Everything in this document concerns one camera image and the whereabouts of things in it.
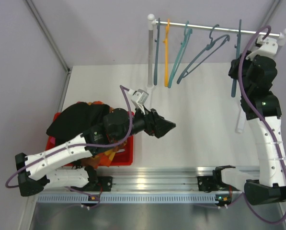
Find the teal hanger of black trousers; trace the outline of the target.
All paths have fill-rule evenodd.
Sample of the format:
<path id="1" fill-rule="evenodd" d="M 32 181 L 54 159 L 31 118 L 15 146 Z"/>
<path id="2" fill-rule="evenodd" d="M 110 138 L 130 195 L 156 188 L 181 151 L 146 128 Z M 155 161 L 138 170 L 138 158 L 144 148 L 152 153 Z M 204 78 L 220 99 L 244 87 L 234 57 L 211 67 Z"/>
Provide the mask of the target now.
<path id="1" fill-rule="evenodd" d="M 239 28 L 237 33 L 237 42 L 234 46 L 236 48 L 236 59 L 240 56 L 240 44 L 241 44 L 241 23 L 242 19 L 239 20 Z M 237 88 L 237 80 L 233 79 L 232 81 L 232 87 L 231 87 L 231 97 L 234 98 L 236 96 L 236 88 Z"/>

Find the teal hanger of camouflage trousers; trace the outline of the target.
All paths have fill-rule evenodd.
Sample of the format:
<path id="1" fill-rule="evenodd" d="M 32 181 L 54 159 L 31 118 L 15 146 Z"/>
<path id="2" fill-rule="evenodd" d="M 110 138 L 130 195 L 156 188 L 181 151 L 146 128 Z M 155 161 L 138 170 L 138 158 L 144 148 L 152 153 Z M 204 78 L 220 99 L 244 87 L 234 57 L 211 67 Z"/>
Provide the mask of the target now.
<path id="1" fill-rule="evenodd" d="M 187 77 L 190 73 L 196 70 L 203 62 L 205 62 L 209 57 L 211 57 L 215 52 L 217 52 L 225 43 L 230 41 L 229 34 L 224 34 L 218 36 L 217 38 L 214 38 L 212 34 L 216 28 L 219 28 L 219 24 L 216 24 L 212 27 L 209 32 L 209 43 L 193 58 L 193 60 L 182 71 L 182 73 L 177 79 L 177 84 L 180 84 L 185 77 Z"/>

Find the teal hanger of pink trousers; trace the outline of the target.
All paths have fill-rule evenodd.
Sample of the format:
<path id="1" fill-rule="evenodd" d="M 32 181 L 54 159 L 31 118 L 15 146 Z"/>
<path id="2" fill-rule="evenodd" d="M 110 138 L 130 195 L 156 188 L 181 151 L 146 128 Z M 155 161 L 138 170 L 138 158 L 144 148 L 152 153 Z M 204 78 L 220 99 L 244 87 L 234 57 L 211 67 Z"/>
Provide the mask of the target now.
<path id="1" fill-rule="evenodd" d="M 173 79 L 177 73 L 177 70 L 178 70 L 179 65 L 181 63 L 181 60 L 184 56 L 184 53 L 185 53 L 185 50 L 187 48 L 191 34 L 193 33 L 193 30 L 188 27 L 188 24 L 189 24 L 189 21 L 187 21 L 185 23 L 184 32 L 183 32 L 184 38 L 183 38 L 183 41 L 181 42 L 181 47 L 179 49 L 179 52 L 178 52 L 176 60 L 174 62 L 172 71 L 170 73 L 170 77 L 169 77 L 169 81 L 168 81 L 168 88 L 171 88 L 171 86 L 172 86 Z"/>

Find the orange camouflage trousers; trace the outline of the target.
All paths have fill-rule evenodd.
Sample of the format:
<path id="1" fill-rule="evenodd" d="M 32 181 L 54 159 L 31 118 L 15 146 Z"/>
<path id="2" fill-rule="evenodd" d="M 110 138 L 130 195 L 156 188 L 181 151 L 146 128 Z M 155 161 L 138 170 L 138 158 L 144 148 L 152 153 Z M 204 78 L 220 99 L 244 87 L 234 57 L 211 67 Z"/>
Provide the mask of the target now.
<path id="1" fill-rule="evenodd" d="M 80 121 L 82 122 L 80 127 L 80 132 L 82 133 L 90 128 L 92 125 L 100 123 L 103 121 L 103 117 L 108 113 L 113 112 L 114 108 L 104 104 L 101 101 L 95 102 L 77 102 L 77 104 L 82 104 L 82 112 L 80 113 Z M 99 166 L 112 166 L 112 161 L 116 158 L 116 153 L 119 150 L 124 149 L 127 145 L 127 140 L 122 144 L 115 146 L 113 149 L 107 150 L 103 153 L 98 154 L 95 157 L 82 160 L 82 165 L 91 165 L 95 168 Z"/>

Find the teal hanger of newspaper trousers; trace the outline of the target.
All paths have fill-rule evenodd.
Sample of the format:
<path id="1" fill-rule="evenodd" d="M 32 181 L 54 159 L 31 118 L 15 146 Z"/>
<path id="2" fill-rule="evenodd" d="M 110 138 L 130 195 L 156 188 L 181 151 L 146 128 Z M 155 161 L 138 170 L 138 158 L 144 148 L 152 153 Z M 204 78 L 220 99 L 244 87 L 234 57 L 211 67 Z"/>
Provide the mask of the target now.
<path id="1" fill-rule="evenodd" d="M 158 84 L 158 60 L 159 60 L 159 45 L 160 45 L 160 18 L 158 18 L 157 22 L 157 37 L 155 39 L 156 42 L 156 53 L 155 53 L 155 65 L 154 65 L 154 86 Z"/>

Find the orange plastic hanger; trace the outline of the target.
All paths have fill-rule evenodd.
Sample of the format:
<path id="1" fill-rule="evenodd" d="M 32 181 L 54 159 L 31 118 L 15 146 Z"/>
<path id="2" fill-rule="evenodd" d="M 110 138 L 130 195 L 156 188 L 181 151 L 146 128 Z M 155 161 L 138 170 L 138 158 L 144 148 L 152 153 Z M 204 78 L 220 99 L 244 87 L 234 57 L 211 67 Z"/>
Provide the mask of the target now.
<path id="1" fill-rule="evenodd" d="M 164 70 L 164 86 L 168 88 L 169 83 L 169 41 L 168 41 L 168 35 L 170 30 L 170 19 L 167 20 L 167 25 L 165 27 L 165 39 L 163 41 L 165 45 L 165 70 Z"/>

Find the black trousers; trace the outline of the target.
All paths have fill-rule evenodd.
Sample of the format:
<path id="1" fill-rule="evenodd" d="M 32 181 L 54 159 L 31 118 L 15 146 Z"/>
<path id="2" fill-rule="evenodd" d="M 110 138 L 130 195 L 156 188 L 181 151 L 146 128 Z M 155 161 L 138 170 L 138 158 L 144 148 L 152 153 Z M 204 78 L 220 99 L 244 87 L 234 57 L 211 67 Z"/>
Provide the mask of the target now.
<path id="1" fill-rule="evenodd" d="M 58 140 L 68 141 L 93 125 L 101 123 L 103 117 L 111 111 L 109 105 L 99 102 L 75 103 L 60 113 L 49 126 L 46 134 Z"/>

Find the pink trousers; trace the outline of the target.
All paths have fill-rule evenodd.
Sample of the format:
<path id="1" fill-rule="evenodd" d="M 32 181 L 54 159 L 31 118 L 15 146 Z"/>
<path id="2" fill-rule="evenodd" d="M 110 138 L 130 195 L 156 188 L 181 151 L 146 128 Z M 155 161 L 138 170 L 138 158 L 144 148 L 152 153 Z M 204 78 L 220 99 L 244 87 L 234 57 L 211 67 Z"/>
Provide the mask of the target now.
<path id="1" fill-rule="evenodd" d="M 54 137 L 49 136 L 46 144 L 46 149 L 51 149 L 55 147 L 56 139 Z"/>

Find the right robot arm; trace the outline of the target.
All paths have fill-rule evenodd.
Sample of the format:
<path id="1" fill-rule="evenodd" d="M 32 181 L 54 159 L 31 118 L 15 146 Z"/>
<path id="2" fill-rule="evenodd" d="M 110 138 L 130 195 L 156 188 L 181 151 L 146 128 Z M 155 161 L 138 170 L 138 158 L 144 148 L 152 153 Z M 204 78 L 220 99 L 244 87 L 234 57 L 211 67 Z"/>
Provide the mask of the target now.
<path id="1" fill-rule="evenodd" d="M 244 60 L 242 83 L 244 91 L 255 109 L 263 116 L 268 126 L 241 98 L 241 107 L 246 114 L 255 138 L 260 175 L 255 179 L 234 166 L 219 166 L 213 170 L 213 185 L 218 190 L 232 186 L 245 194 L 251 205 L 286 201 L 286 157 L 281 135 L 281 108 L 278 98 L 271 92 L 277 76 L 276 63 L 264 56 Z"/>

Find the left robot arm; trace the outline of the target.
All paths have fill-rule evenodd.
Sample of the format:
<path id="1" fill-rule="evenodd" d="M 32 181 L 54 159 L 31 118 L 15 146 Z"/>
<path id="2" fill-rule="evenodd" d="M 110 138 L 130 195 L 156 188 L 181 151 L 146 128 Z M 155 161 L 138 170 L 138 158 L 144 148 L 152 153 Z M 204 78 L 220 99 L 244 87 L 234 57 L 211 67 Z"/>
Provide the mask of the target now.
<path id="1" fill-rule="evenodd" d="M 160 116 L 155 109 L 137 111 L 134 115 L 125 109 L 114 109 L 101 123 L 57 147 L 35 155 L 17 154 L 15 163 L 20 194 L 33 196 L 58 187 L 80 193 L 92 191 L 98 184 L 93 167 L 69 170 L 62 166 L 111 150 L 139 132 L 161 138 L 175 127 L 175 123 Z"/>

